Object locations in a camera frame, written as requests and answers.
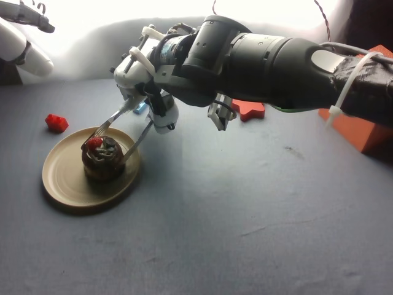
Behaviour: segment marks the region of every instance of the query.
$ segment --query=blue object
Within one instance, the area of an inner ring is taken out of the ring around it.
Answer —
[[[145,110],[145,108],[147,108],[147,104],[146,104],[145,102],[143,102],[143,103],[140,103],[139,106],[138,106],[136,109],[133,109],[133,112],[134,112],[135,114],[140,115],[140,114],[143,113],[143,111]]]

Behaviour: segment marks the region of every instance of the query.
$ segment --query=white backdrop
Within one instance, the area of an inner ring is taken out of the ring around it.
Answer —
[[[41,1],[47,6],[46,16],[56,27],[53,34],[15,26],[46,51],[55,70],[46,78],[20,70],[26,84],[111,77],[109,68],[116,67],[121,54],[138,44],[143,26],[153,23],[165,32],[177,22],[198,26],[205,16],[212,14],[211,0]],[[319,0],[330,22],[333,40],[343,40],[352,1]],[[314,42],[327,39],[324,19],[313,0],[217,0],[216,12],[236,19],[254,33],[303,37]]]

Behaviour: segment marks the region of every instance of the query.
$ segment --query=plate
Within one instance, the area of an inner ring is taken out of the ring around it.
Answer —
[[[127,160],[124,172],[108,183],[97,183],[85,176],[80,146],[97,129],[75,132],[49,152],[42,169],[42,181],[51,198],[73,208],[98,207],[111,203],[135,180],[141,158],[136,150]],[[124,132],[110,128],[105,135],[115,139],[126,153],[134,141]]]

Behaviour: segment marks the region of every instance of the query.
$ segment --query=chocolate cupcake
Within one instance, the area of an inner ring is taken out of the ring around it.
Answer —
[[[108,136],[90,138],[82,148],[85,174],[96,181],[110,181],[122,174],[122,159],[119,143]]]

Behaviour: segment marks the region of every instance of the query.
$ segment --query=plate rim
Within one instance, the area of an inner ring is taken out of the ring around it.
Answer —
[[[43,183],[43,185],[44,185],[44,188],[45,188],[46,193],[50,196],[50,198],[52,198],[54,201],[60,203],[61,205],[64,205],[64,206],[67,206],[67,207],[71,207],[71,208],[75,208],[75,209],[83,209],[83,208],[88,209],[88,208],[100,207],[100,206],[102,206],[102,205],[104,205],[104,204],[106,204],[106,203],[111,203],[111,202],[113,202],[116,198],[118,198],[119,196],[121,196],[121,194],[124,193],[124,191],[127,190],[127,189],[133,184],[134,180],[138,177],[138,174],[139,174],[139,171],[140,171],[140,168],[141,168],[141,155],[139,154],[139,150],[136,149],[135,152],[137,152],[137,154],[138,154],[138,162],[137,162],[138,167],[137,167],[137,169],[136,169],[136,173],[134,174],[133,178],[131,179],[130,183],[129,183],[127,186],[125,186],[122,190],[120,190],[118,193],[114,194],[112,197],[110,197],[110,198],[108,198],[108,199],[105,199],[105,200],[103,200],[103,201],[101,201],[101,202],[99,202],[99,203],[92,204],[92,205],[75,205],[75,204],[73,204],[73,203],[71,204],[71,203],[64,203],[64,202],[62,202],[59,198],[54,197],[54,196],[48,191],[47,185],[49,185],[49,184],[47,184],[47,183],[46,183],[47,181],[44,180],[44,179],[45,179],[45,177],[44,177],[44,171],[45,171],[45,166],[48,165],[47,160],[48,160],[49,156],[51,155],[51,153],[53,153],[53,151],[56,149],[56,147],[57,147],[58,145],[61,144],[61,142],[63,142],[64,140],[66,140],[66,139],[69,138],[70,136],[72,136],[72,135],[74,135],[74,134],[76,134],[76,133],[79,133],[79,132],[84,132],[84,131],[86,131],[86,130],[91,130],[91,132],[93,132],[94,129],[97,129],[98,127],[99,127],[99,126],[97,126],[97,127],[87,127],[87,128],[83,128],[83,129],[80,129],[80,130],[78,130],[78,131],[72,132],[70,135],[67,135],[67,136],[64,137],[62,140],[60,140],[57,144],[55,144],[54,147],[51,148],[50,152],[47,154],[47,156],[46,156],[46,158],[45,158],[44,164],[43,164],[43,166],[42,166],[42,173],[41,173],[41,180],[42,180],[42,183]],[[125,133],[124,131],[122,131],[122,130],[120,130],[120,129],[117,129],[117,128],[112,128],[112,127],[109,127],[109,129],[110,129],[110,130],[115,130],[116,132],[119,132],[119,133],[122,133],[122,135],[124,135],[125,137],[128,137],[130,140],[132,140],[132,142],[135,143],[135,141],[131,138],[131,136],[128,135],[127,133]]]

